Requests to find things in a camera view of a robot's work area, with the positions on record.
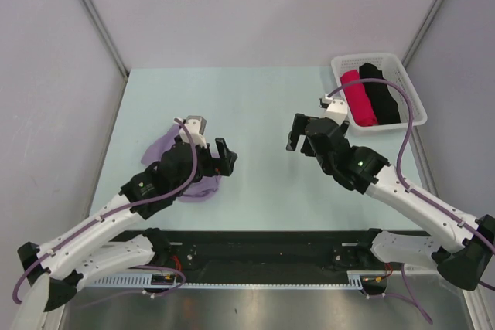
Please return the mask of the purple t shirt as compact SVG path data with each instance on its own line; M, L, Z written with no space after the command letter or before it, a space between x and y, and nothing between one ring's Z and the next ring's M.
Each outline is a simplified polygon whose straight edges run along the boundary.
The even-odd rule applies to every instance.
M179 134L179 126L174 124L160 138L155 140L145 151L141 163L149 166L157 162L165 151L168 151L175 144L175 137ZM191 186L178 198L180 202L204 202L215 195L220 187L221 177L205 177L199 182L192 183Z

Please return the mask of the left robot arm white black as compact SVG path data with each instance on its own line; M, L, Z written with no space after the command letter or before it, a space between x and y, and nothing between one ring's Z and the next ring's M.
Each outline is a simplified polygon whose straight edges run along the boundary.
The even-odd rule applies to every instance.
M24 268L20 280L34 285L43 275L49 278L43 311L68 303L91 278L146 264L156 268L167 265L171 250L155 230L108 252L102 246L131 225L170 207L194 184L205 178L230 176L237 154L224 139L216 138L215 142L217 153L212 154L209 144L176 136L171 147L149 159L145 170L134 175L92 216L50 242L21 245L17 250Z

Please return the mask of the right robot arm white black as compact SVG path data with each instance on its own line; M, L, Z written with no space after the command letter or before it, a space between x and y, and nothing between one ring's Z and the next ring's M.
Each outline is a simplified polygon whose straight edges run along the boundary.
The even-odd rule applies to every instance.
M357 249L357 261L366 269L382 262L434 268L450 284L472 291L494 255L494 218L475 217L407 182L384 156L364 146L352 146L345 137L347 124L296 114L287 150L299 138L301 152L317 160L323 173L349 191L357 191L398 211L420 226L429 238L399 236L381 231Z

